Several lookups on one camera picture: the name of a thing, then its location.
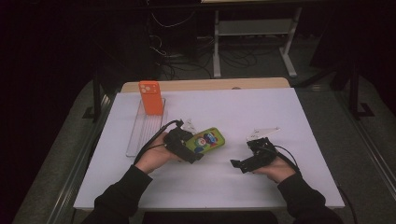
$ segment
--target white tabletop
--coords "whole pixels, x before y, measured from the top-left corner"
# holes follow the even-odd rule
[[[194,164],[175,161],[156,170],[150,175],[153,181],[141,198],[140,208],[285,207],[273,181],[263,175],[242,174],[230,163],[252,156],[246,137],[254,129],[275,127],[280,131],[269,135],[270,141],[292,153],[304,179],[326,197],[327,206],[344,206],[294,89],[163,91],[162,95],[166,99],[168,121],[191,119],[198,131],[216,127],[226,144]],[[136,92],[116,96],[76,198],[77,209],[93,209],[94,199],[119,181],[133,163],[134,158],[126,157],[125,153],[139,102],[140,94]]]

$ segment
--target hand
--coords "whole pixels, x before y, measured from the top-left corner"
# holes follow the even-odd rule
[[[253,171],[253,174],[267,175],[269,179],[274,180],[276,183],[282,182],[295,173],[293,168],[279,157],[276,157],[271,164]]]
[[[147,150],[140,160],[137,162],[135,167],[139,170],[143,171],[146,174],[153,172],[155,169],[160,168],[168,161],[175,160],[181,161],[177,155],[170,152],[163,145],[163,138],[167,135],[167,133],[161,133],[158,138],[154,140],[154,142],[149,145],[151,149]]]

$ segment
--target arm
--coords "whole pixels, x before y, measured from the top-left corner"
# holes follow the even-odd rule
[[[94,209],[83,223],[129,223],[137,211],[140,197],[151,182],[149,173],[170,160],[180,160],[163,146],[162,133],[145,152],[136,165],[131,165],[122,179],[108,187],[95,199]]]
[[[279,183],[277,186],[285,199],[288,212],[295,217],[294,223],[304,224],[341,224],[343,221],[326,207],[326,199],[317,190],[312,189],[279,157],[268,166],[255,170],[253,173],[267,175]]]

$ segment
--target transparent plastic holder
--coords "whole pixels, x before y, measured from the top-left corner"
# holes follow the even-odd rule
[[[135,157],[140,149],[152,138],[152,136],[154,136],[154,134],[166,124],[166,119],[167,110],[165,99],[163,99],[162,115],[147,115],[143,102],[140,101],[126,156]]]

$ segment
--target green phone case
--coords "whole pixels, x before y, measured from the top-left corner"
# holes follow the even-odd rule
[[[225,144],[225,139],[217,128],[206,129],[197,133],[186,142],[186,147],[195,153],[206,153]]]

